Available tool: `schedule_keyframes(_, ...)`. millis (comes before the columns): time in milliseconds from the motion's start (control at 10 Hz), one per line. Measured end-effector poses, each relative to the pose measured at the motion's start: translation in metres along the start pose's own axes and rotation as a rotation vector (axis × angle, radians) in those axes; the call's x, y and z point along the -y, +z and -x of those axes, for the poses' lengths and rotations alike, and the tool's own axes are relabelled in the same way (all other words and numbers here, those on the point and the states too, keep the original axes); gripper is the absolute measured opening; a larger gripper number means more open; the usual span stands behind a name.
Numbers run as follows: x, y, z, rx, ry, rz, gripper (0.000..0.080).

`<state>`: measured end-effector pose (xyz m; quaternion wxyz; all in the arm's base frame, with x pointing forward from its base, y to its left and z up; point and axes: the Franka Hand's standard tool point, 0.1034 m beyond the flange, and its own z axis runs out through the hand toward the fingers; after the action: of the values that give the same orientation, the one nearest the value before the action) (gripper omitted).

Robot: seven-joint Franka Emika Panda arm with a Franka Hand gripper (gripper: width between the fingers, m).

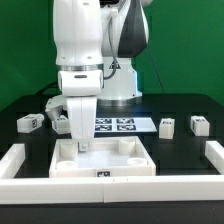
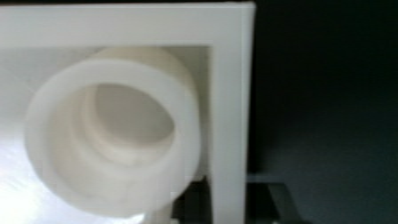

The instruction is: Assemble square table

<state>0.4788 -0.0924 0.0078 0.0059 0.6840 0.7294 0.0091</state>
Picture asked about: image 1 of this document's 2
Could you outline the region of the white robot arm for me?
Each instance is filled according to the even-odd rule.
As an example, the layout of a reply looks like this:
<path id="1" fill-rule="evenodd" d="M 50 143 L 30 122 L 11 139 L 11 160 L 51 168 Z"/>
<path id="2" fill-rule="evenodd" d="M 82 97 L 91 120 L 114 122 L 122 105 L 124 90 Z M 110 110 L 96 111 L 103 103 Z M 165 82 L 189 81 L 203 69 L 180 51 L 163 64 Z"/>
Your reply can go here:
<path id="1" fill-rule="evenodd" d="M 81 151 L 94 138 L 97 106 L 141 100 L 131 59 L 147 46 L 144 8 L 152 1 L 54 0 L 58 84 L 72 139 Z"/>

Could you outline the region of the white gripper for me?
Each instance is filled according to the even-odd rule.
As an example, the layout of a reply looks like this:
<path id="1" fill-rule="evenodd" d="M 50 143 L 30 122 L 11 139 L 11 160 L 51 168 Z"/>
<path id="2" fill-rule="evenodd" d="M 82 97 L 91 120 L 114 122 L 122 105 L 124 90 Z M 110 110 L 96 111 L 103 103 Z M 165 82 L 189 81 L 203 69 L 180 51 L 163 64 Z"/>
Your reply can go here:
<path id="1" fill-rule="evenodd" d="M 80 151 L 88 151 L 94 138 L 97 97 L 103 86 L 103 72 L 59 71 L 59 87 L 66 99 L 71 136 Z"/>

